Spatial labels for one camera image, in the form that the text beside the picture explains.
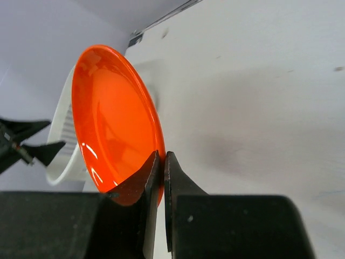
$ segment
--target white container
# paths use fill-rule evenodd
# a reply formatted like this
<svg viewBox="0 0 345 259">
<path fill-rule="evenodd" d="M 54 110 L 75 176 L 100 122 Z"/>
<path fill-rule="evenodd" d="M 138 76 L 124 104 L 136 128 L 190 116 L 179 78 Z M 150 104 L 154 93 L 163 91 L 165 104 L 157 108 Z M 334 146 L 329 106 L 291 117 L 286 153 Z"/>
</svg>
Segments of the white container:
<svg viewBox="0 0 345 259">
<path fill-rule="evenodd" d="M 48 143 L 59 140 L 66 142 L 66 145 L 46 168 L 47 181 L 51 185 L 57 185 L 62 181 L 91 180 L 82 158 L 74 130 L 71 105 L 73 74 L 74 67 L 66 79 L 47 141 Z"/>
</svg>

